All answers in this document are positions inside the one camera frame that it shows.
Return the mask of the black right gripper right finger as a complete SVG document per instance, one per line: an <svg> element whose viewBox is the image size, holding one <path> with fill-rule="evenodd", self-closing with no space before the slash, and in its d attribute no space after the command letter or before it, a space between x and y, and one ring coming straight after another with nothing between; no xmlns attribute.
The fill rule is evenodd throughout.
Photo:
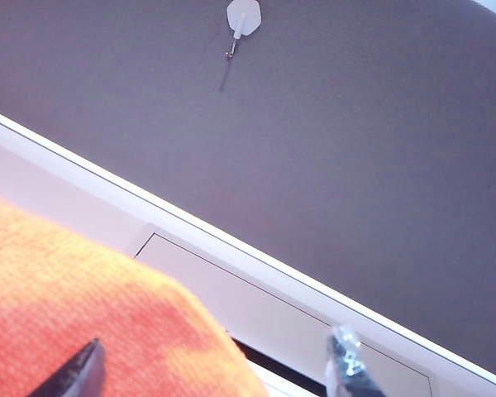
<svg viewBox="0 0 496 397"><path fill-rule="evenodd" d="M368 371L358 335L347 326L333 327L327 337L327 396L385 397Z"/></svg>

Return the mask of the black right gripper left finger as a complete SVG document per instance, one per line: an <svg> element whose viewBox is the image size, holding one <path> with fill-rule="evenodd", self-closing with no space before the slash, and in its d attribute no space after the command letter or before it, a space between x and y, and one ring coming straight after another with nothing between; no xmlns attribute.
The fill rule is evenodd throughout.
<svg viewBox="0 0 496 397"><path fill-rule="evenodd" d="M98 338L75 352L28 396L97 397L106 378L105 349Z"/></svg>

